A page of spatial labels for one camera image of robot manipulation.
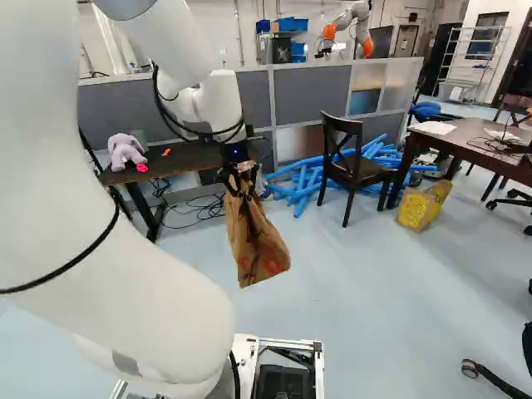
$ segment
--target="pink toy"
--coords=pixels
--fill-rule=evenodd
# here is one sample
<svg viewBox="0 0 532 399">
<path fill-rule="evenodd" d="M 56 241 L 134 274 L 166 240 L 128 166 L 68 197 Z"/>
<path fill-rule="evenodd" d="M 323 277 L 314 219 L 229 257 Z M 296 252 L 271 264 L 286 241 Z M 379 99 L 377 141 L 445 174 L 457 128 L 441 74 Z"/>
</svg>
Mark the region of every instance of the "pink toy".
<svg viewBox="0 0 532 399">
<path fill-rule="evenodd" d="M 112 135 L 107 141 L 107 149 L 111 155 L 111 170 L 113 172 L 124 170 L 128 160 L 132 160 L 137 165 L 148 162 L 142 156 L 144 149 L 133 135 L 125 135 L 124 133 Z"/>
<path fill-rule="evenodd" d="M 139 172 L 147 172 L 148 171 L 148 167 L 144 164 L 137 164 L 136 165 L 136 169 L 139 171 Z"/>
</svg>

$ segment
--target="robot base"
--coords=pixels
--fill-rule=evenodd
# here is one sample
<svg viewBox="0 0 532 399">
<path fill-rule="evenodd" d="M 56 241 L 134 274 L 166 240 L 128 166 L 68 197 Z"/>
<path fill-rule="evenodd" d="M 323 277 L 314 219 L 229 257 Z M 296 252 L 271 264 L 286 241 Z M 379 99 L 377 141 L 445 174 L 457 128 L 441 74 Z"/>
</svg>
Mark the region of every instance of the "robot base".
<svg viewBox="0 0 532 399">
<path fill-rule="evenodd" d="M 233 354 L 239 364 L 240 398 L 234 398 L 234 379 L 227 361 L 218 384 L 205 399 L 262 399 L 264 386 L 268 387 L 268 396 L 277 389 L 276 397 L 289 399 L 297 394 L 300 399 L 324 399 L 323 344 L 319 341 L 284 340 L 259 338 L 253 335 L 236 334 L 233 342 Z M 294 384 L 294 378 L 300 384 Z M 110 399 L 121 399 L 126 393 L 128 383 L 119 380 Z M 127 399 L 150 399 L 134 393 L 128 393 Z"/>
</svg>

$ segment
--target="blue bin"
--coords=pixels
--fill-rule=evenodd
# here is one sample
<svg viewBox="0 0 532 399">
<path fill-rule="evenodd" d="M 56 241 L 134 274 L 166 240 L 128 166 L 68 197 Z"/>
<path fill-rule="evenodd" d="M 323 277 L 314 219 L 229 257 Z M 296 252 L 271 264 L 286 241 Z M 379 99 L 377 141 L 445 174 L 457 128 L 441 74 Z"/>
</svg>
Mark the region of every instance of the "blue bin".
<svg viewBox="0 0 532 399">
<path fill-rule="evenodd" d="M 278 22 L 279 22 L 280 32 L 291 32 L 291 31 L 296 30 L 296 24 L 295 24 L 294 17 L 280 18 Z"/>
<path fill-rule="evenodd" d="M 307 62 L 307 58 L 305 56 L 294 56 L 292 55 L 292 62 Z"/>
<path fill-rule="evenodd" d="M 257 21 L 255 25 L 257 27 L 257 33 L 268 33 L 270 31 L 269 19 L 261 19 L 260 21 Z"/>
<path fill-rule="evenodd" d="M 295 26 L 294 31 L 298 32 L 306 32 L 308 31 L 308 19 L 306 18 L 296 18 L 293 20 L 293 24 Z"/>
<path fill-rule="evenodd" d="M 292 42 L 292 56 L 304 56 L 305 43 Z"/>
</svg>

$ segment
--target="desk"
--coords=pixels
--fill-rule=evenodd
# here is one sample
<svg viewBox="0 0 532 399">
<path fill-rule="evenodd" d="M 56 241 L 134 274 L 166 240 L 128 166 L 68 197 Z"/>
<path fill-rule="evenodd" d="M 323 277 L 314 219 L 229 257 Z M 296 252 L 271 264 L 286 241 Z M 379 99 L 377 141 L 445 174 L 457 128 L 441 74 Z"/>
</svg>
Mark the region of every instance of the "desk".
<svg viewBox="0 0 532 399">
<path fill-rule="evenodd" d="M 167 149 L 170 149 L 170 153 L 162 156 Z M 254 145 L 248 144 L 248 150 L 251 157 L 256 159 L 257 151 Z M 149 148 L 145 157 L 148 159 L 148 171 L 141 173 L 134 166 L 127 165 L 120 172 L 112 172 L 111 166 L 108 165 L 106 170 L 100 174 L 100 181 L 107 187 L 126 185 L 131 199 L 148 226 L 146 238 L 153 243 L 157 240 L 160 224 L 165 214 L 165 204 L 159 204 L 153 215 L 138 183 L 185 172 L 217 168 L 222 166 L 223 161 L 220 145 L 204 145 L 199 142 L 155 145 Z"/>
<path fill-rule="evenodd" d="M 494 131 L 504 131 L 505 125 L 478 118 L 465 118 L 446 123 L 456 126 L 456 129 L 446 135 L 435 135 L 419 131 L 411 126 L 408 127 L 407 130 L 410 132 L 410 137 L 394 179 L 392 192 L 388 198 L 388 208 L 393 208 L 397 205 L 397 196 L 401 190 L 402 182 L 406 177 L 415 153 L 420 148 L 432 147 L 454 156 L 444 177 L 445 179 L 452 180 L 460 168 L 460 163 L 463 160 L 467 160 L 472 164 L 491 170 L 497 175 L 503 175 L 523 185 L 532 187 L 532 165 L 528 156 L 494 154 L 489 152 L 487 147 L 484 150 L 468 144 L 468 141 L 474 139 L 475 145 L 481 145 L 481 138 L 492 138 L 485 132 L 485 128 Z M 520 137 L 527 143 L 532 141 L 532 131 L 524 131 L 513 126 L 508 126 L 506 131 Z"/>
</svg>

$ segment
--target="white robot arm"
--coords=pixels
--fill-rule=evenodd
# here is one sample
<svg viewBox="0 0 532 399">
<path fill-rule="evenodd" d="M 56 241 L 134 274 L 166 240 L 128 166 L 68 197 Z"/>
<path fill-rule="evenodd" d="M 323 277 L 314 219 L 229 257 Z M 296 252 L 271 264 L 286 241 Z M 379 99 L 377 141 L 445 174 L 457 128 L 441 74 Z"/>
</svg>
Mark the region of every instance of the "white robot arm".
<svg viewBox="0 0 532 399">
<path fill-rule="evenodd" d="M 208 122 L 214 133 L 223 132 L 214 134 L 223 142 L 245 137 L 236 75 L 213 71 L 209 43 L 184 0 L 94 3 L 157 64 L 154 78 L 161 99 L 158 106 L 165 107 L 163 118 L 177 120 L 182 130 L 187 128 L 179 121 Z"/>
<path fill-rule="evenodd" d="M 318 54 L 316 54 L 315 57 L 321 58 L 325 54 L 330 53 L 334 44 L 336 32 L 347 29 L 355 18 L 357 19 L 357 44 L 362 45 L 364 57 L 371 56 L 374 50 L 373 40 L 369 34 L 369 18 L 371 16 L 371 10 L 371 0 L 359 0 L 334 18 L 334 20 L 327 24 L 322 31 L 321 37 L 323 38 L 323 45 L 318 50 Z"/>
<path fill-rule="evenodd" d="M 171 76 L 184 119 L 197 107 L 213 130 L 236 123 L 234 73 L 212 72 L 184 0 L 95 3 Z M 0 76 L 0 167 L 11 188 L 0 207 L 11 226 L 0 232 L 0 294 L 75 334 L 89 358 L 120 378 L 169 397 L 205 397 L 231 351 L 233 307 L 203 274 L 141 236 L 86 167 L 75 2 L 1 2 L 0 14 L 9 60 Z M 200 82 L 198 91 L 184 89 Z M 68 264 L 75 267 L 57 273 Z M 42 276 L 52 277 L 31 284 Z"/>
</svg>

